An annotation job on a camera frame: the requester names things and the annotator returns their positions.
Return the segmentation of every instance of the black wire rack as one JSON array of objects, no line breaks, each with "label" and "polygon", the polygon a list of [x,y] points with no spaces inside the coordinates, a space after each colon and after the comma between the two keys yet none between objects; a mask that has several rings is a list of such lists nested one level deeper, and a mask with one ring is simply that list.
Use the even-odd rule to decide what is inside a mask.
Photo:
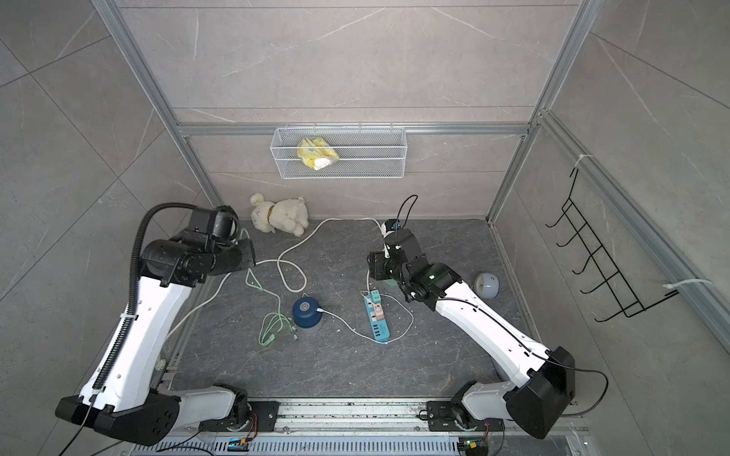
[{"label": "black wire rack", "polygon": [[[557,219],[557,221],[554,224],[552,224],[552,225],[545,224],[545,226],[547,226],[548,228],[553,228],[554,226],[558,225],[558,223],[561,220],[563,220],[564,218],[566,220],[568,220],[568,222],[572,226],[575,234],[573,234],[573,236],[570,239],[568,239],[568,242],[566,242],[565,244],[556,243],[556,245],[558,247],[565,247],[566,245],[570,244],[573,241],[573,239],[578,238],[580,240],[580,242],[583,244],[585,251],[588,253],[588,258],[585,259],[585,263],[583,264],[583,267],[580,269],[580,271],[573,270],[572,271],[573,274],[581,275],[583,272],[585,272],[585,269],[588,267],[588,264],[591,261],[593,261],[593,264],[596,265],[596,269],[598,269],[598,272],[599,272],[599,274],[601,274],[601,278],[603,279],[598,285],[593,287],[593,289],[591,289],[589,291],[581,290],[580,292],[583,293],[584,295],[588,295],[588,294],[598,290],[601,286],[606,285],[608,287],[608,289],[610,290],[611,295],[616,300],[616,303],[618,304],[618,306],[620,308],[620,310],[618,312],[614,313],[613,315],[610,315],[607,318],[604,318],[603,320],[599,320],[597,318],[594,318],[594,320],[597,322],[606,322],[608,320],[611,320],[613,317],[618,316],[619,314],[624,314],[627,317],[633,317],[636,314],[640,314],[641,312],[646,312],[647,310],[651,309],[652,307],[656,306],[657,304],[660,304],[660,303],[666,301],[667,299],[678,295],[679,292],[677,290],[672,290],[672,291],[668,292],[667,294],[665,294],[662,299],[660,299],[659,301],[657,301],[653,304],[650,304],[650,305],[645,305],[639,299],[637,294],[634,292],[634,289],[631,287],[631,284],[629,284],[629,281],[626,280],[626,277],[623,275],[623,272],[621,272],[621,270],[618,268],[618,265],[613,260],[613,257],[608,252],[608,250],[604,246],[601,239],[596,235],[596,232],[593,230],[593,227],[591,227],[591,225],[588,223],[588,221],[585,219],[585,217],[583,217],[583,213],[580,211],[580,209],[578,209],[578,206],[576,206],[575,201],[573,201],[573,199],[572,199],[573,189],[575,188],[575,180],[578,177],[578,168],[573,168],[573,170],[570,173],[570,177],[573,178],[573,182],[570,185],[570,192],[568,193],[568,199],[565,200],[565,202],[561,206],[561,211],[562,211],[561,216]],[[574,221],[568,215],[568,211],[571,208],[575,209],[575,213],[578,216],[580,216],[580,221],[578,223],[574,223]],[[588,247],[588,243],[585,241],[585,239],[583,238],[583,235],[581,234],[581,231],[584,231],[584,230],[590,230],[590,232],[593,234],[593,237],[595,237],[596,241],[598,242],[598,247],[596,247],[593,250],[591,250]],[[607,271],[602,269],[601,266],[599,265],[599,262],[596,261],[596,254],[601,251],[603,251],[603,253],[608,257],[608,259],[610,260],[610,264],[615,269],[615,271],[612,272],[610,275]],[[614,278],[615,278],[615,280],[621,280],[621,281],[623,281],[624,284],[626,284],[626,287],[628,288],[628,290],[631,294],[631,300],[632,300],[632,302],[628,306],[624,306],[621,303],[621,300],[619,299],[617,291],[615,289],[616,283],[614,283],[614,285],[611,286],[611,283],[609,281]]]}]

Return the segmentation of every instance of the blue power strip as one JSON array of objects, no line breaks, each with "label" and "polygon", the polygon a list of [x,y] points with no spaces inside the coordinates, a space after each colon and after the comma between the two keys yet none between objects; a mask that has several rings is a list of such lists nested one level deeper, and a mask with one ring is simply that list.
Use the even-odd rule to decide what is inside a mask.
[{"label": "blue power strip", "polygon": [[391,332],[388,330],[388,324],[383,320],[375,319],[375,309],[373,304],[380,304],[380,292],[373,290],[368,296],[364,297],[365,309],[367,310],[367,317],[370,319],[370,325],[372,326],[372,335],[378,342],[387,342],[391,340]]}]

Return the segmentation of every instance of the green cable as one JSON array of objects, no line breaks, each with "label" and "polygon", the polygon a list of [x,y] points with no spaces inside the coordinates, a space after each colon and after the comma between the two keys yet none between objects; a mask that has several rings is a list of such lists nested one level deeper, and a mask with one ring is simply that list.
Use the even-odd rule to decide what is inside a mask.
[{"label": "green cable", "polygon": [[[243,227],[241,227],[241,229],[244,233],[246,233],[246,237],[250,238],[248,230]],[[276,339],[276,333],[279,333],[279,331],[284,328],[284,323],[286,323],[286,325],[289,327],[289,331],[294,335],[294,339],[296,340],[297,336],[294,324],[291,322],[291,320],[289,320],[289,317],[281,313],[281,297],[278,294],[268,291],[266,288],[264,288],[258,281],[258,279],[256,279],[256,276],[253,274],[253,271],[251,271],[251,268],[248,269],[248,273],[246,274],[246,285],[255,288],[258,291],[268,293],[274,296],[277,300],[277,311],[269,312],[261,321],[261,330],[258,332],[258,344],[263,347],[268,347],[274,341],[274,339]],[[272,333],[277,323],[279,324],[279,328],[276,330],[275,333]]]}]

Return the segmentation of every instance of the gray tile wall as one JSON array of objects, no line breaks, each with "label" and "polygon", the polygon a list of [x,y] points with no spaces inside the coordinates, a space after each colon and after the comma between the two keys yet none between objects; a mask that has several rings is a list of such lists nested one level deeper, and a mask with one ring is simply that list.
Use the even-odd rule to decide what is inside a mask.
[{"label": "gray tile wall", "polygon": [[[681,295],[646,312],[596,322],[617,312],[593,264],[576,275],[588,254],[561,214],[573,162],[547,134],[528,160],[497,221],[497,229],[542,340],[562,344],[576,366],[607,369],[612,382],[601,405],[585,415],[603,455],[719,455],[730,444],[730,357]],[[657,266],[580,175],[573,199],[645,304],[662,298],[666,283]],[[579,218],[569,212],[577,223]],[[596,240],[582,232],[589,246]],[[604,271],[613,272],[605,256]],[[611,281],[622,302],[626,288]],[[577,374],[580,409],[591,405],[603,379]],[[673,418],[680,421],[670,425]]]},{"label": "gray tile wall", "polygon": [[730,4],[609,0],[554,111],[730,301]]},{"label": "gray tile wall", "polygon": [[[57,455],[77,426],[55,406],[125,306],[139,220],[200,188],[88,0],[0,6],[0,151],[0,453]],[[183,213],[159,218],[148,238]],[[67,454],[110,442],[84,430]]]},{"label": "gray tile wall", "polygon": [[[576,1],[119,1],[180,121],[527,121]],[[404,179],[283,180],[270,138],[193,143],[227,204],[313,217],[483,217],[519,138],[411,136]]]}]

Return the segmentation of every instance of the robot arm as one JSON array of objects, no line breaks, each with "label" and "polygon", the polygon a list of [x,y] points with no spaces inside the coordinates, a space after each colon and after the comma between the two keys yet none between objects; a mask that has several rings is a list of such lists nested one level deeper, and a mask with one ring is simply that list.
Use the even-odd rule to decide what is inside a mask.
[{"label": "robot arm", "polygon": [[464,385],[452,413],[464,429],[480,420],[514,420],[544,438],[575,396],[575,361],[563,348],[550,351],[487,306],[451,268],[429,263],[415,236],[385,222],[385,250],[368,257],[370,277],[393,279],[406,301],[420,301],[469,334],[501,370],[502,383]]},{"label": "robot arm", "polygon": [[[150,389],[166,335],[196,284],[256,264],[251,240],[238,239],[233,209],[193,208],[185,230],[170,240],[152,241],[139,256],[139,265],[133,262],[136,310],[120,316],[98,368],[78,396],[61,399],[57,417],[142,445],[154,445],[172,429],[206,420],[227,428],[246,423],[249,408],[243,390],[225,385],[171,395]],[[145,215],[138,238],[154,211]]]}]

